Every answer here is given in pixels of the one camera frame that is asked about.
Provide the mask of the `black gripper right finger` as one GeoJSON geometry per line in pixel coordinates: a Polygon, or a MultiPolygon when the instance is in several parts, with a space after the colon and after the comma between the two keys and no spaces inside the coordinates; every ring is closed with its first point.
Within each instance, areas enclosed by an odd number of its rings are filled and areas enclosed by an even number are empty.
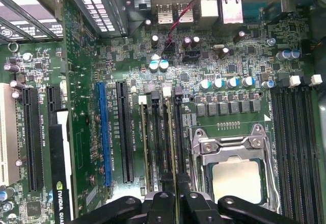
{"type": "Polygon", "coordinates": [[[182,223],[298,223],[241,198],[227,195],[214,203],[201,192],[190,190],[189,176],[177,174],[182,223]]]}

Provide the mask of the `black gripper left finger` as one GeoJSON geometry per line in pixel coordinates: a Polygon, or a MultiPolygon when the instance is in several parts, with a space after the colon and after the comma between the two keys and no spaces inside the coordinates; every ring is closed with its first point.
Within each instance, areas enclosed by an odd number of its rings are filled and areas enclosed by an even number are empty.
{"type": "Polygon", "coordinates": [[[173,174],[164,173],[162,191],[146,194],[145,200],[123,196],[70,223],[175,223],[173,174]]]}

